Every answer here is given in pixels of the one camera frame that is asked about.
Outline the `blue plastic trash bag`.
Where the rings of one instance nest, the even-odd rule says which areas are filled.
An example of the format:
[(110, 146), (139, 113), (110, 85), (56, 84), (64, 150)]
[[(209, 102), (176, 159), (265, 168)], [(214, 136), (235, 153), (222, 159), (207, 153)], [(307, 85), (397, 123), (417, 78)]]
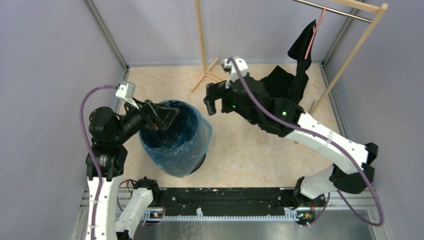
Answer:
[(164, 100), (180, 109), (165, 131), (143, 129), (139, 140), (150, 159), (166, 174), (184, 178), (207, 154), (213, 128), (193, 105), (180, 100)]

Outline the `black trash bin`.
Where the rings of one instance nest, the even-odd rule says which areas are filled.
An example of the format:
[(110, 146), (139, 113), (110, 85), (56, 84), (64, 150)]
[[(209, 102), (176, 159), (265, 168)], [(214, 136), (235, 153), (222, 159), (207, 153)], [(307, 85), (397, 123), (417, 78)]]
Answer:
[(193, 174), (194, 172), (196, 172), (204, 163), (206, 159), (206, 154), (202, 156), (202, 158), (200, 159), (199, 163), (195, 166), (195, 168), (190, 172), (190, 174)]

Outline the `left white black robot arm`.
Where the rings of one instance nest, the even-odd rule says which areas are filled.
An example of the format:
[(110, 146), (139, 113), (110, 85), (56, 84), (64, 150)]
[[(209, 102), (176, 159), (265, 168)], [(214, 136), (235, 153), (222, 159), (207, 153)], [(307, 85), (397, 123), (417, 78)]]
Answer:
[(102, 106), (89, 116), (86, 175), (89, 187), (89, 218), (87, 240), (132, 240), (147, 207), (160, 202), (157, 181), (141, 179), (135, 186), (127, 207), (116, 219), (118, 192), (128, 151), (126, 141), (141, 130), (164, 132), (180, 110), (135, 100), (124, 104), (125, 114)]

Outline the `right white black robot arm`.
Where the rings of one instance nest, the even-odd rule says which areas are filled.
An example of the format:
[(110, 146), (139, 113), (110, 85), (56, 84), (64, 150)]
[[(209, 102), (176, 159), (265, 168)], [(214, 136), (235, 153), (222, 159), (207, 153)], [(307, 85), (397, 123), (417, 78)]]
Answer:
[(293, 200), (307, 206), (318, 196), (334, 191), (360, 194), (372, 187), (375, 169), (371, 163), (378, 147), (373, 143), (359, 144), (324, 126), (298, 104), (272, 97), (263, 82), (252, 77), (209, 83), (203, 99), (208, 114), (216, 114), (216, 100), (221, 100), (222, 113), (235, 112), (267, 133), (299, 142), (332, 164), (326, 169), (298, 179)]

